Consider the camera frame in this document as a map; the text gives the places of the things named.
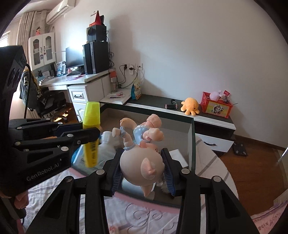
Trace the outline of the person left hand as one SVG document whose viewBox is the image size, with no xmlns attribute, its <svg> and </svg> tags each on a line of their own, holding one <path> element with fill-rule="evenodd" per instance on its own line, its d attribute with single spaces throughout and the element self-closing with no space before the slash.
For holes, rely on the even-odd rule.
<svg viewBox="0 0 288 234">
<path fill-rule="evenodd" d="M 24 209 L 29 204 L 28 191 L 16 196 L 14 205 L 17 209 Z"/>
</svg>

